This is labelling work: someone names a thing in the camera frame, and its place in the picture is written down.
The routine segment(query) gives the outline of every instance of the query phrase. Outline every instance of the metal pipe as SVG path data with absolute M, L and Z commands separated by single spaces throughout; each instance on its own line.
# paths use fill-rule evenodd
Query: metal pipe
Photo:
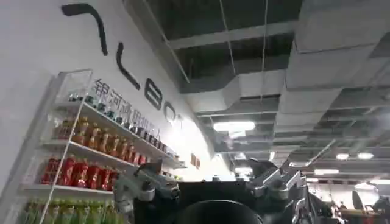
M 222 4 L 222 0 L 219 0 L 219 6 L 220 6 L 220 8 L 221 8 L 222 21 L 224 22 L 224 26 L 225 26 L 225 34 L 226 34 L 226 35 L 229 35 L 229 30 L 228 30 L 227 24 L 226 24 L 225 11 L 224 11 L 224 5 Z M 231 63 L 232 63 L 232 67 L 233 67 L 233 74 L 234 74 L 234 76 L 236 76 L 237 73 L 236 73 L 236 67 L 235 67 L 235 65 L 234 65 L 232 44 L 230 43 L 230 40 L 227 41 L 227 45 L 228 45 L 228 47 L 229 47 L 230 61 L 231 61 Z
M 143 2 L 144 2 L 144 5 L 145 5 L 146 8 L 147 8 L 147 11 L 148 11 L 149 14 L 151 15 L 151 17 L 152 17 L 152 19 L 153 19 L 153 22 L 156 24 L 158 31 L 160 32 L 161 36 L 163 37 L 164 43 L 167 45 L 167 47 L 168 47 L 169 51 L 171 52 L 171 54 L 172 54 L 172 56 L 173 56 L 175 62 L 176 62 L 177 65 L 179 66 L 179 69 L 181 70 L 182 74 L 184 75 L 185 80 L 186 80 L 188 83 L 190 83 L 190 80 L 189 80 L 189 78 L 188 78 L 186 72 L 184 71 L 184 68 L 183 68 L 182 64 L 180 63 L 180 60 L 177 58 L 177 55 L 176 55 L 175 51 L 172 49 L 171 45 L 169 44 L 169 40 L 167 39 L 167 37 L 166 37 L 166 35 L 165 35 L 165 33 L 164 33 L 164 30 L 161 28 L 160 24 L 158 23 L 157 18 L 154 16 L 154 13 L 153 13 L 153 11 L 152 11 L 152 9 L 151 9 L 149 3 L 147 3 L 146 0 L 143 0 Z

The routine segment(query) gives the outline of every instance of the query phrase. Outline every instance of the ceiling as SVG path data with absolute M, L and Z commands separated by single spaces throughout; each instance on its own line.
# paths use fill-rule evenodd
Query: ceiling
M 388 1 L 124 2 L 232 169 L 275 152 L 308 176 L 339 170 L 324 181 L 390 174 Z M 256 126 L 231 138 L 223 121 Z

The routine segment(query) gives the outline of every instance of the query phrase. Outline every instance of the ceiling light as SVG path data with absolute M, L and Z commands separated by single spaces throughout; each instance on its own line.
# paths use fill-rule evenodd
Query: ceiling light
M 272 160 L 274 159 L 275 154 L 276 154 L 276 153 L 275 153 L 274 151 L 272 151 L 272 152 L 269 153 L 269 161 L 270 161 L 270 162 L 272 162 Z
M 349 157 L 348 153 L 339 153 L 336 156 L 336 159 L 338 160 L 346 160 Z
M 249 131 L 255 128 L 253 121 L 231 121 L 231 122 L 217 122 L 214 124 L 216 131 Z
M 233 131 L 233 132 L 229 132 L 229 137 L 230 138 L 238 138 L 238 137 L 245 137 L 246 136 L 246 133 L 245 131 Z
M 367 184 L 367 183 L 360 183 L 355 185 L 356 189 L 364 189 L 364 190 L 372 190 L 375 188 L 374 185 Z
M 251 173 L 252 168 L 250 168 L 250 167 L 236 167 L 235 172 L 236 173 Z
M 306 181 L 307 182 L 311 182 L 311 183 L 317 183 L 318 182 L 318 178 L 308 177 L 308 178 L 306 178 Z
M 374 157 L 374 155 L 369 152 L 361 152 L 358 154 L 359 159 L 371 159 L 372 157 Z
M 290 164 L 288 166 L 291 166 L 291 167 L 306 167 L 306 166 L 309 166 L 310 165 L 310 162 L 309 161 L 305 161 L 305 162 L 290 162 Z
M 373 184 L 377 184 L 377 185 L 389 185 L 390 184 L 390 180 L 372 180 L 371 183 Z
M 325 175 L 325 174 L 337 174 L 339 170 L 336 169 L 316 169 L 314 170 L 315 175 Z

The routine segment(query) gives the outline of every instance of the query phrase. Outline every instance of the red bottle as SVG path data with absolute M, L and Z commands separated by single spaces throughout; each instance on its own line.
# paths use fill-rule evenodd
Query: red bottle
M 100 172 L 100 167 L 97 163 L 92 164 L 88 167 L 87 170 L 87 188 L 97 189 L 98 188 L 98 176 Z
M 118 170 L 115 170 L 115 171 L 111 172 L 110 178 L 108 179 L 108 188 L 107 188 L 108 191 L 112 191 L 112 189 L 114 187 L 114 182 L 118 178 L 118 175 L 119 175 L 119 171 Z
M 58 179 L 59 185 L 70 186 L 73 168 L 76 161 L 74 155 L 70 155 L 62 164 L 60 178 Z
M 97 188 L 102 189 L 102 190 L 106 190 L 106 191 L 108 190 L 108 185 L 109 185 L 109 182 L 111 179 L 112 172 L 113 171 L 108 167 L 104 167 L 104 168 L 100 169 L 99 178 L 97 181 L 97 184 L 98 184 Z
M 43 177 L 41 179 L 42 184 L 52 184 L 55 178 L 55 173 L 59 169 L 60 160 L 52 156 L 49 159 L 48 164 L 44 170 Z
M 87 170 L 88 164 L 87 160 L 83 159 L 82 161 L 76 164 L 76 170 L 74 175 L 72 175 L 72 186 L 85 188 L 87 180 Z

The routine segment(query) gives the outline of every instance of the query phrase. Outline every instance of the wire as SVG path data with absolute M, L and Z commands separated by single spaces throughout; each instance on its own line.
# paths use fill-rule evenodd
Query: wire
M 267 17 L 268 17 L 268 0 L 266 0 L 266 8 L 264 12 L 264 34 L 263 34 L 263 57 L 261 59 L 261 86 L 260 86 L 260 103 L 263 103 L 263 87 L 266 80 L 265 62 L 266 62 L 266 37 L 267 37 Z

